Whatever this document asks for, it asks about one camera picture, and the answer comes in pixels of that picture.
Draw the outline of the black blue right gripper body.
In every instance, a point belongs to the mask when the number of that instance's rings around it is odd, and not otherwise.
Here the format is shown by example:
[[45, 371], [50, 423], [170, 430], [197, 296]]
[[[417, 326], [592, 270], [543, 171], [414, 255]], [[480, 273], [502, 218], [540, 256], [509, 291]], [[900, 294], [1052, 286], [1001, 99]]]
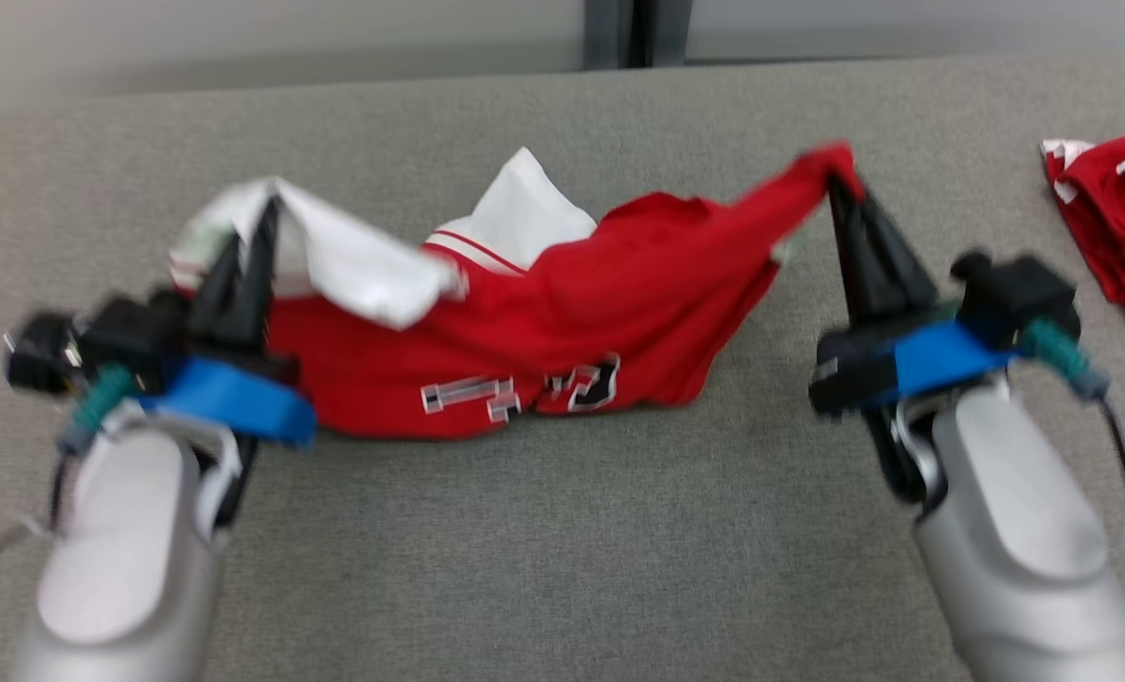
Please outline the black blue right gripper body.
[[918, 309], [848, 308], [826, 329], [808, 385], [819, 416], [886, 416], [901, 401], [962, 385], [1014, 353], [1014, 322], [999, 309], [962, 315], [954, 305]]

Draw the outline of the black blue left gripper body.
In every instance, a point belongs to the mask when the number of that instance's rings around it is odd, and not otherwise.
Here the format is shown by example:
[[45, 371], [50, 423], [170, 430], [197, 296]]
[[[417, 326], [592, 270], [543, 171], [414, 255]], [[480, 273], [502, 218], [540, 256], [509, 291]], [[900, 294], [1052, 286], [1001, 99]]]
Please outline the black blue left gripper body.
[[194, 342], [166, 391], [142, 397], [141, 406], [287, 446], [310, 446], [317, 432], [314, 406], [302, 393], [302, 364], [263, 347]]

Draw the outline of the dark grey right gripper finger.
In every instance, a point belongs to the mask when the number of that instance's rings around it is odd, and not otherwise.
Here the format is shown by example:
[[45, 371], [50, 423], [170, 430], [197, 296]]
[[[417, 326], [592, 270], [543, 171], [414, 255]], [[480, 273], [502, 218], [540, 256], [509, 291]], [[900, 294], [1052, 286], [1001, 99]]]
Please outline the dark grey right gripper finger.
[[878, 263], [878, 284], [873, 285], [875, 312], [871, 318], [892, 318], [934, 307], [938, 287], [896, 221], [873, 195], [858, 199], [865, 203], [868, 237]]
[[868, 322], [874, 315], [878, 263], [868, 237], [865, 203], [842, 178], [828, 180], [828, 199], [842, 282], [849, 322]]

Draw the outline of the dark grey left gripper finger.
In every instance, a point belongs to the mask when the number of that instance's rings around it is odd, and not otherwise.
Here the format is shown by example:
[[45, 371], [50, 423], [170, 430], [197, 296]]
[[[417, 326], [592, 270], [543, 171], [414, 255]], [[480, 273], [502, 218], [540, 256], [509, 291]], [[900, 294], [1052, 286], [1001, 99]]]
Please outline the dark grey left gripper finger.
[[256, 221], [254, 237], [248, 246], [248, 260], [235, 290], [235, 346], [262, 349], [266, 316], [273, 297], [278, 221], [281, 205], [277, 197], [266, 204]]
[[202, 284], [196, 290], [194, 302], [187, 312], [187, 332], [190, 336], [216, 336], [216, 325], [225, 315], [233, 297], [234, 286], [241, 276], [238, 246], [241, 237], [234, 234], [225, 242], [210, 271], [202, 277]]

